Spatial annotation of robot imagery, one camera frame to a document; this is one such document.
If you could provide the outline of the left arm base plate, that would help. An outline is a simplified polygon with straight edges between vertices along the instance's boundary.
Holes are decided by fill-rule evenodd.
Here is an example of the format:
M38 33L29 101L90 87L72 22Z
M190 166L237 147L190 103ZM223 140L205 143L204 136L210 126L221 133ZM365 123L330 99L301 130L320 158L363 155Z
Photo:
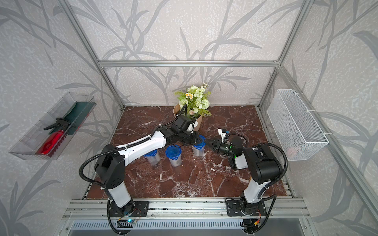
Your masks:
M107 216L110 217L146 217L149 209L149 201L130 201L123 207L118 207L114 201L110 201Z

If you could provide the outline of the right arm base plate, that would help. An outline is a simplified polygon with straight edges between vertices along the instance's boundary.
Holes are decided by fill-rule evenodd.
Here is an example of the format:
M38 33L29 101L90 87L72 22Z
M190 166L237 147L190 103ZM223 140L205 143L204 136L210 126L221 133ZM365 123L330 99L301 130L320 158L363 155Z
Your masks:
M266 216L267 210L264 201L258 203L247 203L244 198L235 200L233 198L225 199L227 216Z

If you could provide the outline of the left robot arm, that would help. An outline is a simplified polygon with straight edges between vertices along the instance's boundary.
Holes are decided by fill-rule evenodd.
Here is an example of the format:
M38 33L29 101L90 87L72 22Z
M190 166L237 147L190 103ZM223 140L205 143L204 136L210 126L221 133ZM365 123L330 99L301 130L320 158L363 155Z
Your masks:
M116 147L107 145L102 153L89 158L80 166L79 176L88 183L100 186L118 208L124 208L132 202L125 184L125 167L152 151L177 142L185 146L196 144L199 141L198 132L195 130L197 126L197 122L179 115L170 123L156 127L144 138ZM84 168L95 160L97 162L94 170L100 178L99 181L84 174Z

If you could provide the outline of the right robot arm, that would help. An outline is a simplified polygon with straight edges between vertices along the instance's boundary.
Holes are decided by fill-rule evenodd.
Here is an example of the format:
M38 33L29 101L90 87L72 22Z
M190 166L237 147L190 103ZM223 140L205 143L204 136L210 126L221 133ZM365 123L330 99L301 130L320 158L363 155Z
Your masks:
M219 138L206 139L205 144L215 153L228 157L233 169L248 169L251 180L241 196L242 206L267 201L265 191L286 174L288 157L284 150L272 143L249 147L248 139L241 134L221 132Z

